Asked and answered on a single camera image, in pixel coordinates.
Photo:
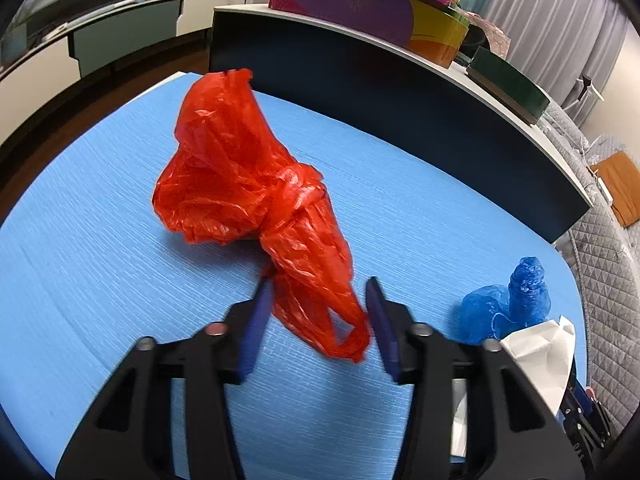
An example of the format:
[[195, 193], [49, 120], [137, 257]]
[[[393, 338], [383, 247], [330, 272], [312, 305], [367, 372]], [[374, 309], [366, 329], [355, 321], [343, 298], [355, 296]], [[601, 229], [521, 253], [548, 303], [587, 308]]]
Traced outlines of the pink patterned bag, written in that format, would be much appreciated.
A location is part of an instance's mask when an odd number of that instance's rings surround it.
[[511, 39], [506, 33], [480, 14], [471, 11], [464, 11], [463, 14], [470, 24], [460, 51], [472, 58], [475, 51], [483, 47], [505, 60], [511, 45]]

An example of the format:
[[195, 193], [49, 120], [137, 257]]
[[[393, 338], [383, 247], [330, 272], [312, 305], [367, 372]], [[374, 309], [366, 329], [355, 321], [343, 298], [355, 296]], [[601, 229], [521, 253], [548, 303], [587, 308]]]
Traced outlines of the grey quilted sofa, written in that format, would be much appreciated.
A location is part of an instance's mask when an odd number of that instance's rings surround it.
[[588, 164], [612, 155], [608, 136], [589, 142], [552, 102], [538, 127], [559, 150], [592, 206], [556, 242], [578, 285], [585, 311], [588, 377], [613, 431], [619, 434], [639, 407], [639, 228], [625, 230]]

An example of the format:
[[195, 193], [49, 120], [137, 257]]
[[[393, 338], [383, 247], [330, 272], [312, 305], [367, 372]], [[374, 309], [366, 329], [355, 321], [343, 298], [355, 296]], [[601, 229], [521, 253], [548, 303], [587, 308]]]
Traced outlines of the orange cushion near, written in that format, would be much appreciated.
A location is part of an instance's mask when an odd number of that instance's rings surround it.
[[613, 203], [612, 211], [618, 223], [628, 228], [640, 219], [640, 174], [631, 158], [618, 151], [590, 166], [600, 177]]

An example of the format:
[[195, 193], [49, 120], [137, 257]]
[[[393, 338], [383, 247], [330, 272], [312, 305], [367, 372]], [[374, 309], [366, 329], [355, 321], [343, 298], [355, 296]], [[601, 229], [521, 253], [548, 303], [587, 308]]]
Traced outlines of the colourful gift box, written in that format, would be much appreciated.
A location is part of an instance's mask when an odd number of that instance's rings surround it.
[[470, 24], [454, 0], [269, 0], [269, 7], [358, 30], [445, 68]]

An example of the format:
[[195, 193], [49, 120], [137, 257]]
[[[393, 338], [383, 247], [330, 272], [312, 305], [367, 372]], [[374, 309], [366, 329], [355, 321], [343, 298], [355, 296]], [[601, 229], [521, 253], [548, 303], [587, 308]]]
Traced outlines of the white navy side table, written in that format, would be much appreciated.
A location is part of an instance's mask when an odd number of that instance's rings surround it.
[[592, 201], [538, 127], [458, 66], [264, 4], [218, 6], [209, 68], [247, 68], [255, 90], [349, 124], [450, 174], [554, 242]]

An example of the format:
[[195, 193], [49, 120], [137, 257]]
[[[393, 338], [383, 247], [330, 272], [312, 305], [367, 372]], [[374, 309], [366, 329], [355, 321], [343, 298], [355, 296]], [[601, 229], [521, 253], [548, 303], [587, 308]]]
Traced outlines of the grey curtain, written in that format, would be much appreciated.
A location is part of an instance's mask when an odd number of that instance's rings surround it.
[[[586, 74], [603, 92], [622, 50], [627, 13], [617, 0], [488, 0], [480, 16], [511, 39], [506, 59], [562, 107]], [[568, 114], [582, 125], [598, 99]]]

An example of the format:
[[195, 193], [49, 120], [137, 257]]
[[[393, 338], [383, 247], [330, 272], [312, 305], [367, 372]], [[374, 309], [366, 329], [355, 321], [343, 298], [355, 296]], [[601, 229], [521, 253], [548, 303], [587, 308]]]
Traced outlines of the red plastic bag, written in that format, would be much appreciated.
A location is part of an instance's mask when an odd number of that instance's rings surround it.
[[192, 84], [153, 209], [191, 244], [258, 240], [271, 260], [273, 314], [327, 358], [358, 363], [370, 332], [352, 289], [352, 253], [322, 174], [272, 133], [251, 79], [242, 68]]

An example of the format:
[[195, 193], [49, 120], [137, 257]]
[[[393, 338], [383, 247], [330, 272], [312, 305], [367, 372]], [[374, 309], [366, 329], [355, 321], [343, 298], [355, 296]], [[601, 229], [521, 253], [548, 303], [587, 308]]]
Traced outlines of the tv cabinet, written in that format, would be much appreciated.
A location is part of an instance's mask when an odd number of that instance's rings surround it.
[[81, 78], [160, 42], [212, 26], [247, 0], [122, 0], [58, 26], [1, 73], [1, 141]]

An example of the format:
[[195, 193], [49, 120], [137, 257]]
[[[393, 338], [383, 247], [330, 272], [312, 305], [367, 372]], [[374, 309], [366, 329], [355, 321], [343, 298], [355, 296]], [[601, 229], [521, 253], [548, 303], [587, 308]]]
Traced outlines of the blue shoe cover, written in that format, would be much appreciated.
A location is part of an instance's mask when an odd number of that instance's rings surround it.
[[544, 322], [551, 310], [544, 267], [536, 257], [521, 258], [507, 285], [488, 285], [465, 295], [454, 311], [454, 336], [465, 344], [502, 339]]

